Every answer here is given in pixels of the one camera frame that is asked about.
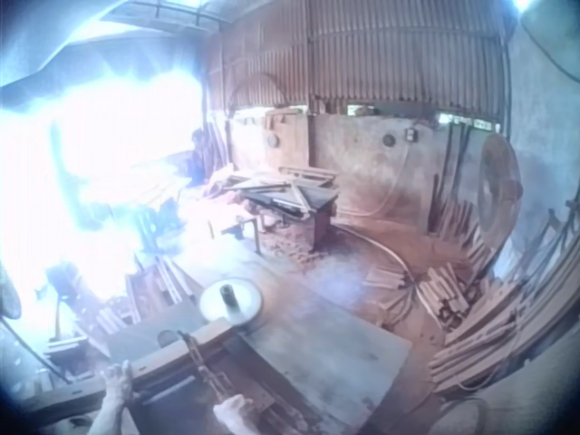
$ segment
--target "hand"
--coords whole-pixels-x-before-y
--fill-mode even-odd
[[[125,361],[122,366],[114,364],[106,371],[101,372],[105,380],[106,394],[103,404],[110,403],[115,406],[125,406],[132,395],[131,366]]]
[[[254,403],[238,394],[214,406],[217,420],[235,435],[257,434],[257,409]]]

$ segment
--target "left hand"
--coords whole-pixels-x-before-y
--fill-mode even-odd
[[[105,400],[118,406],[124,406],[131,399],[132,375],[131,365],[125,361],[122,366],[114,364],[101,372],[105,380]]]

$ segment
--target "man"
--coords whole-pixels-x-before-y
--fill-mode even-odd
[[[101,373],[106,394],[101,412],[94,420],[88,435],[121,435],[121,415],[132,398],[131,366],[126,361],[115,364]],[[241,394],[214,407],[214,413],[233,435],[259,435],[254,418],[256,409],[251,400]]]

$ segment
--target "corrugated metal wall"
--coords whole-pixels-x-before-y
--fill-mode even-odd
[[[501,120],[504,67],[495,3],[274,2],[212,39],[211,106],[305,103],[310,95],[324,102],[429,102]]]

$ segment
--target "electrical box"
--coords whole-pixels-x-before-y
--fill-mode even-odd
[[[419,139],[419,132],[412,127],[405,129],[405,140],[408,142],[416,142]]]

